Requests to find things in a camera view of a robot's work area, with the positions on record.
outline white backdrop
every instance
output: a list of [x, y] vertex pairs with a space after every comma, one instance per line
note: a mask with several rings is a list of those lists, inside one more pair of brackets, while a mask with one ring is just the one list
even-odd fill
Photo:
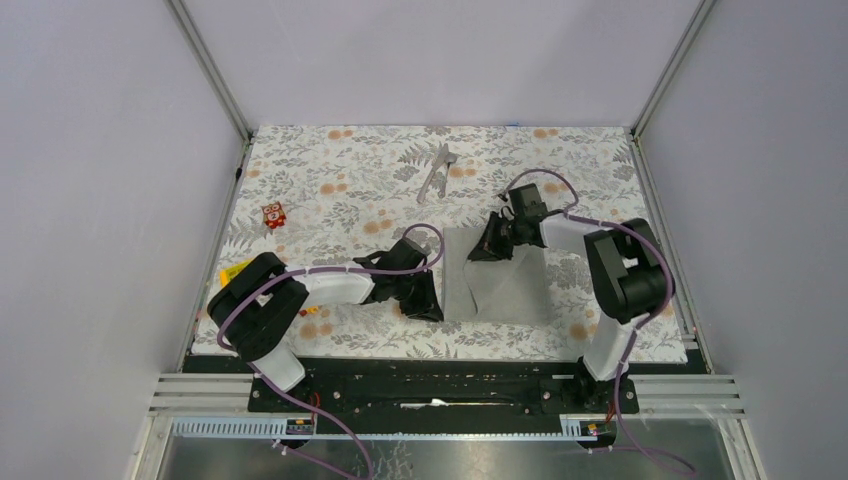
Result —
[[718, 2], [643, 136], [769, 478], [844, 478], [848, 3]]
[[634, 123], [698, 0], [191, 0], [259, 124]]
[[0, 2], [0, 478], [121, 478], [241, 141], [165, 2]]

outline aluminum frame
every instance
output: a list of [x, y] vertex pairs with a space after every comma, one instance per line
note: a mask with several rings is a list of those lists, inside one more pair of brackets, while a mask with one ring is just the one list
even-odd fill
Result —
[[[738, 479], [765, 480], [759, 455], [747, 426], [744, 405], [730, 375], [632, 375], [641, 413], [629, 419], [704, 419], [715, 422], [721, 433], [734, 475]], [[129, 478], [155, 480], [162, 467], [167, 443], [173, 436], [203, 438], [277, 438], [282, 420], [305, 419], [303, 413], [249, 413], [253, 374], [163, 374], [148, 416], [144, 447]], [[581, 420], [602, 420], [603, 415], [561, 415], [561, 434], [510, 435], [364, 435], [373, 440], [454, 441], [575, 441]], [[346, 440], [344, 435], [313, 438]]]
[[206, 79], [209, 80], [209, 86], [221, 102], [221, 106], [224, 108], [224, 112], [230, 119], [230, 123], [233, 124], [233, 128], [236, 129], [236, 132], [239, 136], [241, 136], [243, 141], [249, 141], [253, 136], [250, 124], [248, 124], [247, 120], [245, 120], [244, 115], [241, 112], [241, 108], [239, 108], [236, 99], [233, 97], [229, 87], [227, 87], [227, 83], [224, 81], [221, 71], [218, 70], [218, 66], [215, 64], [212, 54], [209, 53], [209, 49], [206, 47], [203, 37], [200, 36], [197, 25], [195, 25], [194, 19], [192, 19], [191, 13], [188, 11], [188, 7], [185, 2], [183, 0], [165, 0], [165, 3], [171, 10], [171, 14], [174, 16], [177, 26], [179, 26], [180, 30], [183, 32], [186, 43], [191, 48], [192, 53], [194, 53], [194, 56], [200, 64], [200, 68], [203, 70], [203, 74], [206, 76]]

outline gray cloth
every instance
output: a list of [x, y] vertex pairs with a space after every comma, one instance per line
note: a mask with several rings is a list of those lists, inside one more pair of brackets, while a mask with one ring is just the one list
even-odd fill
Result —
[[546, 325], [551, 302], [542, 249], [522, 245], [512, 260], [469, 262], [482, 228], [446, 228], [444, 312], [447, 321]]

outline table surface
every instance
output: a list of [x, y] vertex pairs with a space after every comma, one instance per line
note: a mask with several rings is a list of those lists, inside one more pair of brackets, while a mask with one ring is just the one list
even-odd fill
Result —
[[[430, 162], [445, 142], [459, 155], [447, 176], [447, 195], [437, 196], [445, 181], [442, 168], [426, 203], [418, 204]], [[339, 264], [390, 247], [414, 223], [483, 226], [489, 212], [503, 205], [495, 194], [534, 167], [556, 170], [571, 181], [580, 193], [574, 210], [579, 215], [646, 217], [632, 162], [622, 128], [264, 126], [245, 167], [217, 268], [268, 251], [287, 263]], [[571, 199], [553, 177], [525, 179], [536, 182], [548, 208]], [[288, 218], [271, 230], [262, 206], [276, 201]], [[438, 248], [426, 230], [411, 238]], [[302, 356], [573, 361], [591, 341], [600, 309], [583, 259], [547, 249], [545, 257], [554, 312], [546, 326], [408, 320], [389, 301], [324, 306], [295, 319], [283, 341]], [[433, 270], [441, 300], [441, 265]], [[216, 272], [207, 300], [220, 288]], [[198, 320], [192, 353], [227, 354], [215, 343], [217, 327], [208, 315], [201, 312]], [[642, 330], [631, 358], [686, 361], [671, 307]]]

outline purple cable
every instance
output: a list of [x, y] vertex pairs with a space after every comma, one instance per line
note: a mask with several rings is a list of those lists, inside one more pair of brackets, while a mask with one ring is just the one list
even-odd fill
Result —
[[[421, 265], [420, 267], [410, 269], [410, 270], [377, 270], [377, 269], [372, 269], [372, 268], [347, 268], [347, 267], [328, 266], [328, 267], [314, 267], [314, 268], [309, 268], [309, 269], [302, 268], [300, 270], [293, 270], [291, 272], [285, 272], [282, 275], [280, 275], [278, 277], [274, 277], [271, 280], [265, 282], [264, 285], [262, 285], [261, 287], [256, 289], [256, 291], [254, 291], [253, 293], [248, 295], [247, 298], [244, 299], [244, 301], [242, 301], [235, 309], [233, 309], [233, 311], [226, 318], [226, 320], [224, 320], [224, 323], [222, 323], [221, 327], [218, 329], [218, 336], [217, 336], [218, 345], [225, 350], [232, 351], [233, 347], [231, 345], [229, 345], [224, 340], [224, 333], [227, 331], [228, 328], [230, 328], [230, 325], [233, 323], [233, 321], [241, 314], [241, 312], [244, 311], [245, 308], [247, 308], [248, 305], [251, 304], [251, 302], [256, 300], [256, 298], [259, 295], [262, 295], [263, 293], [267, 292], [269, 288], [273, 287], [274, 285], [276, 285], [276, 284], [278, 284], [278, 283], [280, 283], [283, 280], [286, 280], [288, 278], [295, 277], [295, 276], [298, 276], [298, 275], [313, 275], [313, 274], [328, 273], [328, 272], [366, 273], [366, 274], [370, 274], [370, 275], [410, 275], [410, 274], [413, 274], [413, 273], [423, 272], [425, 270], [430, 269], [431, 267], [433, 267], [433, 265], [435, 265], [436, 263], [439, 262], [439, 260], [442, 259], [442, 256], [444, 255], [444, 251], [445, 251], [445, 239], [442, 236], [442, 232], [440, 232], [436, 227], [434, 227], [432, 225], [428, 225], [426, 223], [416, 223], [415, 225], [411, 225], [406, 230], [404, 230], [403, 236], [406, 237], [406, 235], [412, 229], [418, 228], [418, 227], [423, 227], [423, 228], [427, 228], [429, 230], [432, 230], [433, 232], [436, 233], [436, 236], [439, 237], [439, 252], [436, 254], [436, 258], [434, 258], [431, 262], [426, 263], [424, 265]], [[353, 439], [353, 442], [356, 444], [357, 447], [359, 447], [359, 450], [365, 456], [365, 462], [368, 465], [368, 476], [365, 477], [364, 479], [362, 477], [353, 476], [350, 473], [344, 472], [344, 471], [330, 465], [329, 463], [325, 462], [324, 460], [321, 460], [319, 458], [315, 458], [315, 457], [308, 455], [306, 453], [303, 453], [303, 452], [298, 452], [295, 449], [286, 449], [285, 452], [291, 452], [295, 456], [309, 460], [310, 462], [313, 462], [316, 465], [320, 465], [320, 466], [322, 466], [322, 467], [324, 467], [324, 468], [326, 468], [326, 469], [328, 469], [328, 470], [330, 470], [334, 473], [337, 473], [337, 474], [342, 475], [342, 476], [347, 477], [347, 478], [351, 478], [351, 479], [354, 479], [354, 480], [370, 480], [370, 479], [374, 478], [374, 465], [371, 462], [371, 455], [368, 454], [368, 450], [365, 448], [365, 444], [363, 444], [362, 441], [359, 439], [359, 437], [357, 437], [356, 434], [353, 433], [353, 430], [351, 430], [350, 427], [345, 425], [344, 422], [342, 422], [341, 420], [336, 418], [330, 412], [324, 411], [324, 410], [322, 410], [318, 407], [313, 407], [312, 405], [309, 405], [308, 403], [301, 402], [300, 400], [292, 397], [288, 393], [284, 392], [283, 389], [280, 388], [279, 386], [277, 386], [274, 382], [272, 382], [267, 377], [262, 375], [262, 373], [252, 363], [248, 363], [248, 365], [250, 365], [250, 368], [252, 368], [254, 371], [256, 371], [256, 373], [258, 373], [262, 377], [262, 380], [277, 395], [279, 395], [282, 398], [288, 400], [289, 402], [297, 405], [298, 407], [304, 408], [306, 410], [309, 410], [310, 412], [317, 413], [318, 415], [321, 415], [323, 417], [326, 417], [326, 418], [332, 420], [333, 423], [335, 423], [342, 430], [344, 430], [344, 432], [347, 433], [350, 436], [350, 438]]]
[[330, 470], [331, 472], [337, 473], [337, 474], [339, 474], [343, 477], [350, 478], [352, 480], [371, 480], [372, 478], [374, 478], [374, 464], [371, 461], [371, 455], [368, 454], [368, 450], [365, 448], [365, 444], [363, 444], [362, 440], [360, 440], [359, 437], [357, 437], [356, 434], [353, 433], [353, 430], [351, 430], [350, 427], [345, 425], [344, 422], [339, 420], [338, 417], [336, 417], [332, 413], [327, 412], [325, 410], [322, 410], [318, 407], [314, 407], [314, 406], [312, 406], [312, 405], [310, 405], [306, 402], [301, 402], [300, 400], [298, 400], [298, 399], [294, 398], [293, 396], [289, 395], [288, 393], [284, 392], [282, 388], [278, 387], [274, 382], [272, 382], [267, 377], [262, 375], [262, 372], [260, 372], [259, 369], [257, 369], [252, 363], [248, 363], [248, 365], [250, 365], [250, 368], [252, 368], [253, 371], [255, 371], [257, 374], [259, 374], [262, 377], [262, 380], [265, 382], [266, 385], [268, 385], [271, 388], [271, 390], [274, 391], [274, 393], [276, 393], [277, 395], [281, 396], [282, 398], [288, 400], [289, 402], [297, 405], [300, 408], [309, 410], [310, 412], [317, 413], [318, 415], [324, 416], [324, 417], [332, 420], [333, 423], [335, 423], [336, 425], [341, 427], [341, 429], [344, 430], [344, 432], [346, 434], [348, 434], [350, 436], [350, 438], [353, 439], [353, 443], [355, 443], [356, 446], [359, 447], [359, 450], [363, 453], [363, 455], [365, 455], [365, 464], [368, 465], [368, 476], [367, 477], [356, 477], [356, 476], [354, 476], [354, 475], [352, 475], [348, 472], [341, 470], [338, 467], [331, 465], [328, 462], [325, 462], [324, 460], [321, 460], [320, 458], [313, 457], [312, 455], [309, 455], [308, 453], [303, 453], [303, 452], [301, 452], [297, 449], [294, 449], [294, 448], [289, 449], [287, 447], [283, 447], [284, 453], [290, 452], [295, 456], [298, 456], [298, 457], [303, 458], [305, 460], [308, 460], [312, 463], [320, 465], [320, 466], [326, 468], [327, 470]]
[[519, 174], [517, 177], [513, 178], [511, 182], [509, 182], [509, 185], [506, 186], [506, 191], [509, 191], [510, 189], [512, 189], [512, 186], [515, 185], [519, 180], [521, 180], [522, 177], [524, 177], [525, 175], [529, 175], [531, 173], [547, 173], [548, 175], [553, 175], [553, 176], [557, 177], [562, 183], [564, 183], [565, 186], [568, 187], [569, 190], [571, 190], [571, 194], [574, 195], [574, 201], [569, 203], [568, 205], [566, 205], [565, 208], [563, 209], [564, 211], [567, 212], [567, 211], [571, 210], [572, 208], [576, 207], [578, 203], [580, 203], [580, 197], [577, 196], [577, 190], [574, 189], [574, 187], [571, 185], [571, 183], [565, 177], [560, 175], [559, 173], [557, 173], [553, 170], [549, 170], [547, 168], [531, 168], [530, 170], [525, 170], [524, 172]]
[[[660, 264], [660, 269], [662, 270], [663, 276], [665, 277], [665, 297], [663, 297], [662, 303], [660, 303], [660, 305], [653, 312], [651, 312], [651, 314], [648, 315], [647, 318], [640, 321], [639, 323], [637, 323], [633, 327], [633, 332], [630, 334], [630, 339], [627, 341], [627, 346], [624, 348], [624, 353], [622, 353], [621, 359], [618, 361], [618, 367], [615, 370], [615, 386], [613, 388], [613, 403], [615, 405], [615, 417], [618, 420], [619, 425], [621, 426], [621, 431], [624, 432], [624, 434], [627, 436], [627, 438], [630, 439], [630, 441], [633, 443], [633, 447], [630, 447], [630, 448], [634, 448], [635, 450], [641, 452], [650, 461], [654, 462], [656, 465], [658, 465], [661, 468], [664, 468], [664, 469], [666, 469], [670, 472], [677, 473], [678, 475], [684, 475], [684, 476], [687, 476], [687, 477], [694, 477], [695, 475], [698, 474], [698, 470], [694, 467], [694, 465], [692, 465], [691, 463], [689, 463], [688, 461], [686, 461], [682, 457], [679, 457], [678, 455], [675, 455], [674, 453], [671, 453], [671, 452], [668, 452], [668, 451], [665, 451], [665, 450], [661, 450], [661, 449], [658, 449], [658, 448], [645, 448], [641, 444], [639, 444], [638, 441], [636, 441], [636, 438], [633, 437], [633, 434], [630, 433], [630, 430], [627, 429], [627, 425], [624, 423], [624, 418], [621, 415], [621, 402], [619, 400], [619, 396], [620, 396], [619, 392], [621, 391], [621, 375], [623, 374], [624, 364], [627, 362], [627, 359], [630, 357], [630, 352], [633, 351], [633, 347], [636, 345], [636, 336], [637, 336], [639, 330], [641, 330], [642, 327], [644, 327], [645, 325], [648, 324], [648, 322], [650, 322], [651, 320], [656, 318], [660, 313], [662, 313], [662, 311], [665, 310], [665, 308], [668, 306], [669, 302], [671, 301], [672, 295], [674, 295], [674, 286], [673, 286], [674, 279], [671, 276], [671, 270], [668, 268], [668, 263], [665, 261], [665, 257], [663, 257], [662, 253], [660, 253], [659, 249], [657, 247], [655, 247], [651, 242], [649, 242], [647, 238], [643, 237], [642, 235], [639, 235], [638, 233], [636, 233], [635, 231], [633, 231], [630, 228], [625, 227], [624, 225], [620, 225], [618, 223], [613, 223], [613, 222], [593, 220], [591, 218], [580, 217], [580, 216], [577, 216], [577, 215], [569, 215], [568, 212], [564, 212], [563, 214], [565, 215], [566, 218], [568, 218], [569, 220], [574, 220], [575, 222], [585, 223], [585, 224], [588, 224], [588, 225], [598, 225], [598, 226], [602, 226], [602, 227], [613, 228], [613, 229], [616, 229], [618, 231], [624, 232], [627, 235], [630, 235], [631, 237], [638, 240], [639, 243], [641, 243], [649, 252], [651, 252], [651, 254], [654, 257], [656, 257], [657, 261]], [[660, 461], [660, 459], [657, 458], [657, 456], [660, 456], [660, 455], [665, 456], [665, 457], [669, 457], [669, 458], [673, 458], [674, 460], [677, 460], [681, 464], [685, 465], [687, 467], [687, 470], [681, 470], [681, 469], [675, 468], [675, 467], [673, 467], [673, 466], [671, 466], [671, 465], [669, 465], [665, 462]]]
[[[675, 454], [675, 453], [668, 452], [668, 451], [666, 451], [666, 450], [660, 450], [660, 449], [658, 449], [658, 448], [652, 448], [652, 447], [645, 447], [645, 450], [647, 450], [647, 451], [649, 451], [649, 452], [653, 453], [654, 455], [660, 456], [660, 457], [668, 457], [668, 458], [670, 458], [670, 459], [672, 459], [672, 460], [674, 460], [674, 461], [676, 461], [676, 462], [679, 462], [681, 465], [686, 465], [686, 466], [687, 466], [687, 467], [689, 467], [689, 469], [691, 469], [691, 470], [695, 470], [695, 466], [694, 466], [694, 465], [692, 465], [691, 463], [689, 463], [689, 461], [688, 461], [688, 460], [686, 460], [685, 458], [681, 457], [680, 455], [677, 455], [677, 454]], [[586, 450], [574, 450], [574, 451], [569, 451], [569, 452], [566, 452], [566, 453], [567, 453], [567, 454], [585, 454], [586, 452], [587, 452]], [[610, 445], [609, 447], [606, 447], [606, 448], [604, 448], [604, 447], [600, 447], [600, 448], [590, 448], [590, 449], [588, 450], [588, 453], [589, 453], [590, 455], [599, 454], [599, 453], [613, 453], [613, 452], [634, 452], [634, 453], [642, 453], [642, 452], [641, 452], [638, 448], [636, 448], [636, 447], [613, 447], [612, 445]]]

